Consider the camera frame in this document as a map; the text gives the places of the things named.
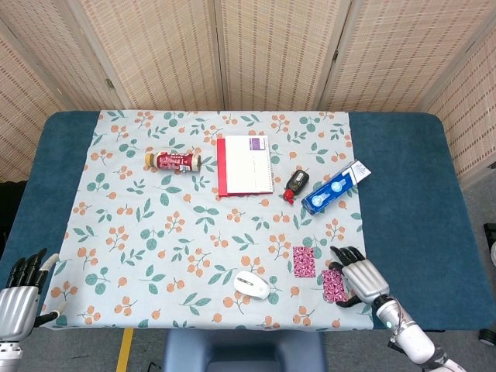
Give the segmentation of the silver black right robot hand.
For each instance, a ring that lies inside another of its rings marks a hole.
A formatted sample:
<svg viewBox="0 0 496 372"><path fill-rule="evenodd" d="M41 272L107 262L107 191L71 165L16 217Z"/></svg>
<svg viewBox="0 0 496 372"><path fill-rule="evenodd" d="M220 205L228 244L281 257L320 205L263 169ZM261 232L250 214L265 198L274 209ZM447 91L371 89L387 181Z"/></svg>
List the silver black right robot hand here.
<svg viewBox="0 0 496 372"><path fill-rule="evenodd" d="M350 308L361 302L372 305L376 298L388 296L390 288L379 270L356 247L338 248L330 246L337 262L329 265L330 270L339 273L344 282L355 293L346 301L336 301L341 308Z"/></svg>

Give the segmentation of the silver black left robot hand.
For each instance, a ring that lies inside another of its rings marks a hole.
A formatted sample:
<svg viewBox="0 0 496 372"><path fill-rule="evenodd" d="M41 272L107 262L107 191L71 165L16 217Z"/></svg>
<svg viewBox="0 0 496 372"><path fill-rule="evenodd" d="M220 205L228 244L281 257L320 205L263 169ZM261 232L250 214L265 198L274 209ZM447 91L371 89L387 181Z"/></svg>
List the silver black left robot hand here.
<svg viewBox="0 0 496 372"><path fill-rule="evenodd" d="M57 253L42 261L45 249L32 256L22 257L13 265L5 288L1 290L1 341L18 343L26 339L34 328L58 319L67 307L62 301L58 308L38 314L40 296L48 273L60 261Z"/></svg>

